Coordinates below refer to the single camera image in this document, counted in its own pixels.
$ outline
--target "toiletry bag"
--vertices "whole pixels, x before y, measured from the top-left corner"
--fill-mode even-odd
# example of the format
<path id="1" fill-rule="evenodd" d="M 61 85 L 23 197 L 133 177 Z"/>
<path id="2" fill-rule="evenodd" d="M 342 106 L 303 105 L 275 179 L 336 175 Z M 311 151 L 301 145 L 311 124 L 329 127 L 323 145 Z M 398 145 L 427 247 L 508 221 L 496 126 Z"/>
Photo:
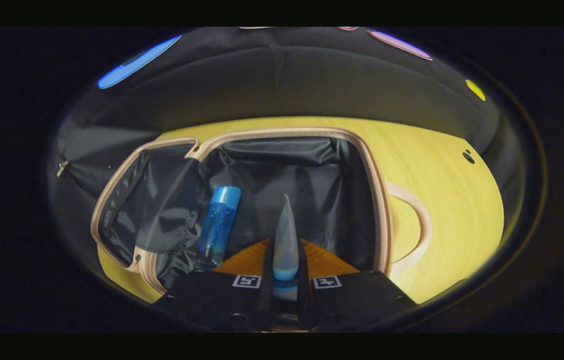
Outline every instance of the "toiletry bag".
<path id="1" fill-rule="evenodd" d="M 273 239 L 285 194 L 298 237 L 360 271 L 404 271 L 431 239 L 419 199 L 381 177 L 359 136 L 331 127 L 244 130 L 202 144 L 180 137 L 140 146 L 100 194 L 91 234 L 119 266 L 166 294 L 195 268 L 205 212 L 221 186 L 242 194 L 224 259 Z M 392 256 L 389 196 L 410 204 L 421 226 L 417 245 L 401 259 Z"/>

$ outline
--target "black background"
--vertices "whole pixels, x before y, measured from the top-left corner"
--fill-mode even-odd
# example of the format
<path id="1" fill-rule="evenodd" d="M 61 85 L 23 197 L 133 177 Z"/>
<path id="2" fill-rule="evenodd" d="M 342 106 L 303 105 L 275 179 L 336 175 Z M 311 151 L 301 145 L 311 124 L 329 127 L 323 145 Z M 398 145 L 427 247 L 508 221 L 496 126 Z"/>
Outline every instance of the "black background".
<path id="1" fill-rule="evenodd" d="M 0 332 L 182 330 L 113 297 L 53 237 L 44 146 L 86 84 L 177 28 L 0 28 Z M 535 121 L 549 198 L 529 246 L 499 278 L 412 331 L 564 332 L 564 28 L 396 28 L 492 74 Z"/>

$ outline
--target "pink light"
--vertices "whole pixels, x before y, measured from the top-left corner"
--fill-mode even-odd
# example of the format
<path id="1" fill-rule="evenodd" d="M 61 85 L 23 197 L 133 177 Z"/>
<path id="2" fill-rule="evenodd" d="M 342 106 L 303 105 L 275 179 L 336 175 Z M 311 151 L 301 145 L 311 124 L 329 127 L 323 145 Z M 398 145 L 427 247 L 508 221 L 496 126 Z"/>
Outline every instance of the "pink light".
<path id="1" fill-rule="evenodd" d="M 426 52 L 424 52 L 423 50 L 420 50 L 419 48 L 411 45 L 410 43 L 405 43 L 401 39 L 394 38 L 391 35 L 388 35 L 388 34 L 385 34 L 384 32 L 380 32 L 380 31 L 376 31 L 376 30 L 369 30 L 368 33 L 369 33 L 369 35 L 378 39 L 379 41 L 381 41 L 383 43 L 387 43 L 389 45 L 392 45 L 392 46 L 394 46 L 394 47 L 396 47 L 400 50 L 404 50 L 407 53 L 411 53 L 411 54 L 413 54 L 417 57 L 420 57 L 422 59 L 433 60 L 433 57 L 431 57 L 431 55 L 429 55 Z"/>

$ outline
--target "blue bottle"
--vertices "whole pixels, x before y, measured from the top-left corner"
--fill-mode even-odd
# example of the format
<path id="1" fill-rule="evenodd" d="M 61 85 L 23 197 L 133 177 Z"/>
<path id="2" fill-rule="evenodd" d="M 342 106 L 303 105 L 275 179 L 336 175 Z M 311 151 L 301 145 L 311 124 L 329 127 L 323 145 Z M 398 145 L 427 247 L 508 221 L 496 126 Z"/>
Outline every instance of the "blue bottle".
<path id="1" fill-rule="evenodd" d="M 211 271 L 222 264 L 242 192 L 238 187 L 215 189 L 199 237 L 197 268 Z"/>

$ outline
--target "bag handle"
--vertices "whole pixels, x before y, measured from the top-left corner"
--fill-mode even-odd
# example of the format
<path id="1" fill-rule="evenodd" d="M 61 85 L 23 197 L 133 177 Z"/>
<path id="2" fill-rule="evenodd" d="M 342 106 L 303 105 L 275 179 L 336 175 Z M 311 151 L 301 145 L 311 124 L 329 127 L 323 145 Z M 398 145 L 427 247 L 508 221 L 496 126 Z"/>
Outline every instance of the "bag handle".
<path id="1" fill-rule="evenodd" d="M 387 276 L 391 277 L 407 270 L 422 259 L 422 256 L 424 256 L 424 253 L 426 253 L 431 244 L 433 226 L 431 224 L 429 211 L 414 193 L 389 180 L 384 180 L 384 186 L 389 196 L 398 198 L 410 205 L 410 207 L 415 210 L 417 219 L 419 219 L 419 240 L 417 240 L 415 248 L 409 253 L 392 262 L 390 271 L 387 274 Z"/>

